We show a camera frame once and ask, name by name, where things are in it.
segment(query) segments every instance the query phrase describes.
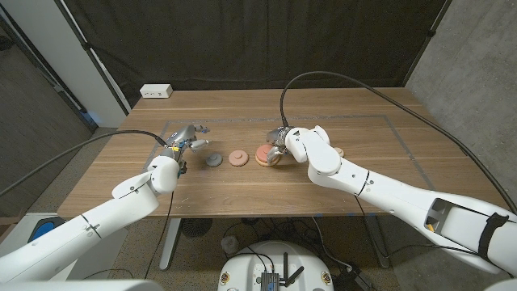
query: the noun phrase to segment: wooden tabletop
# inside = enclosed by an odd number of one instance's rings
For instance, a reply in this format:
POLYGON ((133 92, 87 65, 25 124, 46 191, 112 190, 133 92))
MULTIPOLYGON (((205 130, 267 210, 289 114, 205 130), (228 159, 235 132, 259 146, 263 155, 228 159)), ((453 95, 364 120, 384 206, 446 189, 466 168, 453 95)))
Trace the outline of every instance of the wooden tabletop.
MULTIPOLYGON (((399 103, 433 120, 405 88, 381 88, 399 103)), ((254 153, 266 133, 281 126, 281 90, 175 91, 169 99, 141 99, 119 129, 142 129, 166 139, 187 124, 203 124, 211 143, 187 151, 187 173, 174 192, 172 217, 274 217, 362 215, 353 195, 314 185, 307 163, 285 156, 271 168, 254 153), (228 156, 244 150, 250 161, 233 167, 228 156), (212 153, 223 156, 208 167, 212 153)), ((507 208, 475 164, 446 137, 365 89, 289 90, 284 111, 291 125, 320 125, 345 158, 416 187, 472 196, 507 208)), ((111 138, 57 211, 75 217, 111 199, 111 190, 140 174, 161 149, 150 137, 111 138)), ((170 196, 160 196, 152 216, 166 216, 170 196)), ((382 213, 361 201, 366 213, 382 213)))

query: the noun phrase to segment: gray disc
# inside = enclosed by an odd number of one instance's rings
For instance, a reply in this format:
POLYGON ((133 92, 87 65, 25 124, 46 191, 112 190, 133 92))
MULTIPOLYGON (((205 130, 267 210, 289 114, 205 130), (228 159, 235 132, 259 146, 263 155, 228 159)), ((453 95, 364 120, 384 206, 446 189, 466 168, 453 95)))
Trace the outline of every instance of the gray disc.
POLYGON ((217 167, 223 162, 223 157, 220 154, 211 154, 206 160, 210 167, 217 167))

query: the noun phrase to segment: pink disc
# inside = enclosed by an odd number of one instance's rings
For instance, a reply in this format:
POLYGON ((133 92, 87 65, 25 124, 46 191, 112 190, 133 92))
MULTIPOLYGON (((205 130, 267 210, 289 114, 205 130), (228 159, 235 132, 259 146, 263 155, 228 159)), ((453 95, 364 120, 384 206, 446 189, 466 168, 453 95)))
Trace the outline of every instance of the pink disc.
POLYGON ((267 153, 269 152, 270 149, 273 148, 273 145, 261 145, 258 149, 257 149, 257 152, 255 153, 257 155, 257 159, 260 161, 260 162, 267 162, 267 153))
POLYGON ((248 162, 248 154, 244 150, 235 150, 229 155, 228 161, 232 166, 244 166, 248 162))

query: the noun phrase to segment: gray wall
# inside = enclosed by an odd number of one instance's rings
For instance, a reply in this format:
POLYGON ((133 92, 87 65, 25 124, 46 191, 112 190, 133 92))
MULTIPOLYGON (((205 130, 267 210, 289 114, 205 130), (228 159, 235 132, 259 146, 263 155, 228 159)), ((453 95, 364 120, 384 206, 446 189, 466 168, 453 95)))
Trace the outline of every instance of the gray wall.
POLYGON ((454 0, 406 87, 517 202, 517 1, 454 0))
MULTIPOLYGON (((0 104, 0 190, 91 136, 17 46, 0 52, 0 104)), ((0 217, 27 210, 74 154, 1 196, 0 217)))
POLYGON ((125 114, 53 0, 0 0, 23 32, 100 127, 125 114))

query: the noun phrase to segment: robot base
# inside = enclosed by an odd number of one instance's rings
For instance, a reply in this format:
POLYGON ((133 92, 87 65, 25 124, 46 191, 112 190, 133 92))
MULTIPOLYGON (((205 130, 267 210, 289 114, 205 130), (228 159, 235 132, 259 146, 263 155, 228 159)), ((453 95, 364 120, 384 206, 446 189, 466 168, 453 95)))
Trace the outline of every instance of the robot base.
MULTIPOLYGON (((291 276, 300 267, 304 267, 292 284, 288 287, 281 285, 279 290, 334 290, 328 267, 309 250, 290 242, 281 241, 257 242, 250 248, 259 254, 268 255, 273 260, 275 273, 279 274, 280 278, 287 279, 284 278, 285 252, 288 253, 288 276, 291 276)), ((226 262, 221 270, 217 290, 276 290, 272 286, 261 286, 260 277, 263 275, 264 265, 258 256, 247 247, 238 252, 238 254, 241 253, 250 253, 250 255, 237 255, 226 262)), ((266 263, 267 272, 271 274, 271 262, 263 256, 261 259, 266 263)))

